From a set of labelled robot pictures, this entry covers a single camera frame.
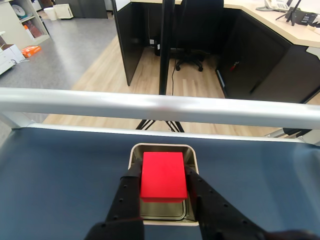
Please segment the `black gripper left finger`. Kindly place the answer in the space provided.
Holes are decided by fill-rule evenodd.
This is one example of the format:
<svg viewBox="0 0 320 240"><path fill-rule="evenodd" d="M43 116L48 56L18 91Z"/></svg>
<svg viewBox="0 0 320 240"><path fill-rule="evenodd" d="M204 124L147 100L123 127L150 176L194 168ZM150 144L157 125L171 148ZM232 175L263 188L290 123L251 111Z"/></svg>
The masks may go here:
<svg viewBox="0 0 320 240"><path fill-rule="evenodd" d="M140 212L142 161L135 162L120 178L119 187L103 222L96 223L86 240L143 240L145 230Z"/></svg>

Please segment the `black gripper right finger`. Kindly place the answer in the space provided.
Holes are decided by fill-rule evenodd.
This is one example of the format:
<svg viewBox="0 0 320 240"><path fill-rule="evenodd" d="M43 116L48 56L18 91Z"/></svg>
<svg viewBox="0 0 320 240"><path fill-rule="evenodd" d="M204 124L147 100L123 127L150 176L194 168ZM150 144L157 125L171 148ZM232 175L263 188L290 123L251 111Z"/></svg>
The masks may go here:
<svg viewBox="0 0 320 240"><path fill-rule="evenodd" d="M191 167L184 166L187 191L203 240L265 240L257 226Z"/></svg>

